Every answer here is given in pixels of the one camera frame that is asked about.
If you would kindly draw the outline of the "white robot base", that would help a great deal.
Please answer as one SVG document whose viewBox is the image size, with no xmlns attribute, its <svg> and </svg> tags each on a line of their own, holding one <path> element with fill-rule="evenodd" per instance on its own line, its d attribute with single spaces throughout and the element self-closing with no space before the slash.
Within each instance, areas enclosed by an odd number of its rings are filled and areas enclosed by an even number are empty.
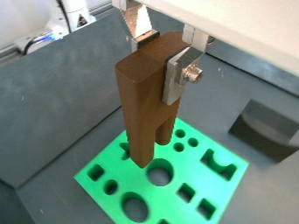
<svg viewBox="0 0 299 224">
<path fill-rule="evenodd" d="M 51 18 L 41 34 L 34 34 L 22 48 L 27 55 L 34 45 L 62 39 L 81 28 L 93 24 L 97 18 L 90 14 L 87 0 L 47 0 Z"/>
</svg>

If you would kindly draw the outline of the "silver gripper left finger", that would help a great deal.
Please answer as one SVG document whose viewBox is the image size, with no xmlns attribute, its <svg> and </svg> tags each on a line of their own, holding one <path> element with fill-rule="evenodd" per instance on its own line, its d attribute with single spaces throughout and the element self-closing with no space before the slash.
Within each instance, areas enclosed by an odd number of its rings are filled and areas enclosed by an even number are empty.
<svg viewBox="0 0 299 224">
<path fill-rule="evenodd" d="M 159 38 L 161 32 L 153 27 L 147 7 L 137 0 L 113 0 L 113 5 L 121 10 L 135 52 Z"/>
</svg>

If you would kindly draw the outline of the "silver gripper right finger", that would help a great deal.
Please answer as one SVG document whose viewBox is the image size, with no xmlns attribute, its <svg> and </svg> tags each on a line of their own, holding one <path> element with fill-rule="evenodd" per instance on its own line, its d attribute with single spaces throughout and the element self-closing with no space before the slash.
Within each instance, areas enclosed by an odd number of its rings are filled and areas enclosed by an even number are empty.
<svg viewBox="0 0 299 224">
<path fill-rule="evenodd" d="M 198 83 L 204 70 L 196 65 L 206 53 L 210 35 L 190 25 L 183 27 L 182 40 L 189 46 L 167 61 L 163 85 L 163 102 L 173 105 L 182 97 L 186 83 Z"/>
</svg>

